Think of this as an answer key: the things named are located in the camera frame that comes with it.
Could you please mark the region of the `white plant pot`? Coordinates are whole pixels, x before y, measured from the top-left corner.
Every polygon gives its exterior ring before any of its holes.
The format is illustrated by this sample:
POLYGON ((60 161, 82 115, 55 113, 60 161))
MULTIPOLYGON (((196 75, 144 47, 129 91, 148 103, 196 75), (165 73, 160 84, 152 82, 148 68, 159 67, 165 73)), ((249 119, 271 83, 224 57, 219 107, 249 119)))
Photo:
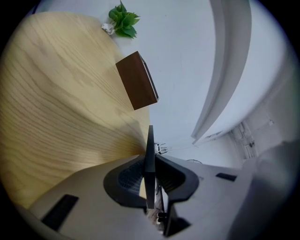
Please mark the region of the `white plant pot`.
POLYGON ((110 36, 115 33, 114 23, 103 23, 101 28, 110 36))

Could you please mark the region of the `white router with antennas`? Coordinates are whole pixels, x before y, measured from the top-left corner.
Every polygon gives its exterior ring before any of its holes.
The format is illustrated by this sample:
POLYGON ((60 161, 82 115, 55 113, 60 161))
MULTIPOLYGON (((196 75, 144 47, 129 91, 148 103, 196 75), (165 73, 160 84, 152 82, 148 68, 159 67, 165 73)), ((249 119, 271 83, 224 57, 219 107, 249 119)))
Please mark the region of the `white router with antennas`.
POLYGON ((163 155, 169 152, 168 147, 166 147, 165 143, 159 144, 155 143, 155 153, 159 155, 163 155))

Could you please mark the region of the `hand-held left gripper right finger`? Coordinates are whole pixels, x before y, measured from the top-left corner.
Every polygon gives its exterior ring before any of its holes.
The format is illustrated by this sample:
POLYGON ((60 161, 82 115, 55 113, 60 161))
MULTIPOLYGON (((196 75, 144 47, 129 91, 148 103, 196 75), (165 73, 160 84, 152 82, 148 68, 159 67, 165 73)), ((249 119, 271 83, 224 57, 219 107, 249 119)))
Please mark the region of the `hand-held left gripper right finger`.
POLYGON ((167 240, 246 240, 237 219, 257 170, 249 160, 241 169, 156 155, 156 174, 168 195, 167 240))

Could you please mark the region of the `long white wall shelf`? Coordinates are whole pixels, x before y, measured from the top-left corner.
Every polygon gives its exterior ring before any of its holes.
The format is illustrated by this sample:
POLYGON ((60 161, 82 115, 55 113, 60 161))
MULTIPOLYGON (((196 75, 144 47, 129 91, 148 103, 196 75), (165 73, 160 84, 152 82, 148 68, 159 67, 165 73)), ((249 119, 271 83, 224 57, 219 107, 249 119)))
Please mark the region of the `long white wall shelf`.
POLYGON ((219 118, 240 81, 248 57, 252 16, 249 0, 210 0, 216 44, 213 72, 200 117, 191 134, 196 143, 219 118))

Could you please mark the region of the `brown box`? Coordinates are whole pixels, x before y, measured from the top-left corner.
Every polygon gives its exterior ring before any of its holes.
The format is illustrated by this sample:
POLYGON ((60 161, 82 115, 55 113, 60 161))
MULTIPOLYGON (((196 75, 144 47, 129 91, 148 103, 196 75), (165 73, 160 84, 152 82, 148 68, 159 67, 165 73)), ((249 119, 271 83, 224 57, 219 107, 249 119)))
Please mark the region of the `brown box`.
POLYGON ((150 71, 138 51, 117 62, 116 67, 134 110, 158 102, 150 71))

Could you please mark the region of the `person's white t-shirt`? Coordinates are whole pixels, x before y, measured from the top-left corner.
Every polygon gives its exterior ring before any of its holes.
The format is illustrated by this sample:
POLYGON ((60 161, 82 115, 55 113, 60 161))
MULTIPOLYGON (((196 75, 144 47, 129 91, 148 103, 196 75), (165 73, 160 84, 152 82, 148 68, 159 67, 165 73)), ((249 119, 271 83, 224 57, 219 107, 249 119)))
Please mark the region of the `person's white t-shirt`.
POLYGON ((230 240, 284 240, 300 181, 300 140, 284 142, 258 158, 250 188, 229 233, 230 240))

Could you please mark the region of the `green leafy plant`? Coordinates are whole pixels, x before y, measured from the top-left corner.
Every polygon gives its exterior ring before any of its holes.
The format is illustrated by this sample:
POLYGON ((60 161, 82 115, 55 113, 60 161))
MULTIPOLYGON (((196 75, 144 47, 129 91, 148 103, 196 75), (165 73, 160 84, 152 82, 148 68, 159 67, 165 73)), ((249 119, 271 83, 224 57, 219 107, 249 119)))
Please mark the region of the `green leafy plant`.
POLYGON ((134 25, 139 22, 140 16, 136 13, 128 12, 120 0, 120 4, 112 8, 108 13, 113 23, 114 33, 119 37, 134 39, 137 32, 134 25))

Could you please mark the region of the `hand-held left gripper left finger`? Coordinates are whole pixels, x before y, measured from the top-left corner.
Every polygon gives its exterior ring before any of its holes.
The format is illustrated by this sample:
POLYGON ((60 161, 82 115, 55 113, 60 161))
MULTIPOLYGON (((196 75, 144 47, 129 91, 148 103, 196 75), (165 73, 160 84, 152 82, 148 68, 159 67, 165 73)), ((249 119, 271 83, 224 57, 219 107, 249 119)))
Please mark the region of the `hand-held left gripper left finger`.
POLYGON ((144 156, 80 170, 30 207, 47 240, 163 240, 140 197, 144 156))

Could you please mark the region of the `light wooden table top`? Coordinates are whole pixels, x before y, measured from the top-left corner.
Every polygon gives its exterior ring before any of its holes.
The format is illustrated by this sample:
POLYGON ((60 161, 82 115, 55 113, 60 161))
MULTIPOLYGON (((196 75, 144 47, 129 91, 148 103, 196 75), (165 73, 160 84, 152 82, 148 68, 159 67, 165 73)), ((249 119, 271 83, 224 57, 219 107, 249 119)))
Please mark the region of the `light wooden table top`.
POLYGON ((123 58, 92 16, 24 18, 0 56, 0 181, 24 208, 71 174, 146 148, 149 110, 134 110, 123 58))

